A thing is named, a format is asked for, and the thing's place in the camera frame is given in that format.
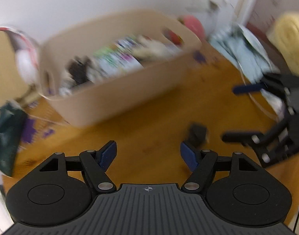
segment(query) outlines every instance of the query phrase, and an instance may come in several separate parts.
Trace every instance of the black object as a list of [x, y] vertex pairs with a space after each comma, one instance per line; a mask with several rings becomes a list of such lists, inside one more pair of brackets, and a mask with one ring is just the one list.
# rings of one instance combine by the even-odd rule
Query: black object
[[201, 124], [193, 123], [189, 128], [187, 141], [195, 148], [205, 143], [207, 138], [207, 128]]
[[298, 222], [299, 222], [299, 212], [298, 212], [298, 214], [297, 214], [297, 216], [296, 216], [296, 220], [295, 220], [295, 224], [294, 224], [293, 232], [296, 231], [296, 227], [297, 227]]
[[27, 116], [21, 108], [11, 102], [0, 108], [0, 171], [7, 176], [12, 176]]
[[[76, 157], [50, 156], [9, 190], [15, 224], [4, 234], [293, 234], [282, 223], [289, 191], [242, 153], [218, 157], [183, 142], [181, 155], [193, 173], [181, 189], [171, 183], [118, 190], [104, 173], [116, 153], [110, 141]], [[81, 171], [86, 184], [68, 177], [69, 170]], [[212, 183], [222, 170], [230, 175]]]
[[89, 58], [85, 58], [82, 62], [79, 57], [75, 57], [69, 65], [69, 73], [72, 75], [72, 78], [75, 80], [76, 85], [81, 85], [88, 80], [86, 76], [86, 69], [90, 63]]
[[[226, 132], [222, 136], [224, 142], [238, 142], [251, 147], [262, 167], [266, 168], [299, 153], [299, 77], [266, 73], [259, 83], [238, 86], [233, 89], [236, 94], [264, 89], [283, 100], [285, 116], [282, 121], [268, 132]], [[278, 144], [269, 147], [280, 134], [288, 131]]]

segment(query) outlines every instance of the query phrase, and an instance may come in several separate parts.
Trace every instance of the dark green bag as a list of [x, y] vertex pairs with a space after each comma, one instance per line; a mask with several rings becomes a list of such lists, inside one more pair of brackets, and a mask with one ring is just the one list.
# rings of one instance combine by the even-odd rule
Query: dark green bag
[[12, 175], [27, 114], [8, 102], [0, 108], [0, 171]]

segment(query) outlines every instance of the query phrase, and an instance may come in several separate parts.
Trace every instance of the beige storage box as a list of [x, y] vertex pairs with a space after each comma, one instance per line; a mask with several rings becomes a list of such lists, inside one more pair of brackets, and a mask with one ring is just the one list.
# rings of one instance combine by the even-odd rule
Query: beige storage box
[[[178, 56], [142, 63], [144, 69], [100, 84], [84, 83], [71, 96], [58, 95], [61, 72], [74, 56], [92, 56], [131, 34], [169, 43], [163, 35], [166, 28], [183, 39], [183, 51]], [[39, 92], [71, 125], [92, 125], [174, 88], [185, 75], [193, 51], [200, 46], [200, 40], [188, 28], [156, 11], [128, 11], [95, 19], [63, 31], [40, 47]]]

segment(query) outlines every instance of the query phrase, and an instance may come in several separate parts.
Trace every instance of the yellow fabric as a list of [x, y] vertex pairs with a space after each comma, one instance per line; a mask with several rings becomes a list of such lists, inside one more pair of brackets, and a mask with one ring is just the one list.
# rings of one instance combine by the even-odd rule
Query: yellow fabric
[[283, 14], [267, 36], [282, 53], [290, 70], [299, 75], [299, 13]]

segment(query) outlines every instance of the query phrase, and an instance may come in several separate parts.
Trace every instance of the purple object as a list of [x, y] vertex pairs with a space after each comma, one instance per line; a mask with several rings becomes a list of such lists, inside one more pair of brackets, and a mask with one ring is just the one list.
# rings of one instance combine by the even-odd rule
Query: purple object
[[47, 138], [48, 136], [52, 135], [55, 133], [55, 130], [53, 129], [48, 129], [46, 132], [43, 134], [43, 139]]
[[193, 57], [194, 57], [194, 59], [195, 59], [196, 62], [206, 63], [205, 56], [201, 52], [199, 52], [199, 51], [194, 52]]
[[35, 119], [27, 118], [22, 131], [21, 140], [25, 143], [32, 143], [33, 137], [36, 134], [36, 129], [34, 128]]

